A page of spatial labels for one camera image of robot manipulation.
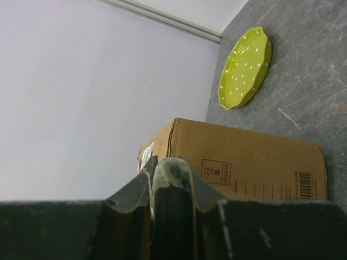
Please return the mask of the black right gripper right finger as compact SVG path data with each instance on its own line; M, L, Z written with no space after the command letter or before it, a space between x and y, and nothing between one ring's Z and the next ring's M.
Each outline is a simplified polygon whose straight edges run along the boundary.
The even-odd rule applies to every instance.
M194 175L197 253L179 259L346 259L346 213L319 200L230 200Z

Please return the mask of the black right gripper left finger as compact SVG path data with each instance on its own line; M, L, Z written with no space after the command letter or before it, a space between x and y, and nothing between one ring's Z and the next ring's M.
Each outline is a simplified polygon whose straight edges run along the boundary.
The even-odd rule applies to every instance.
M1 202L1 259L156 259L149 177L158 158L103 200Z

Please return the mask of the yellow utility knife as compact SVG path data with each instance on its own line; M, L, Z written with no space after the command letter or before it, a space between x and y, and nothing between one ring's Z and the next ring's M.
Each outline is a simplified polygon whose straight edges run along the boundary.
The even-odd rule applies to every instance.
M165 158L148 174L151 259L196 259L196 206L192 170Z

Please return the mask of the brown cardboard express box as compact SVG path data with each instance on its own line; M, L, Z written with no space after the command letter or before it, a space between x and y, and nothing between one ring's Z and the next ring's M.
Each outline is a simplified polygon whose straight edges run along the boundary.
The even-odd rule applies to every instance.
M184 157L196 173L230 199L327 200L322 149L313 143L176 118L139 150Z

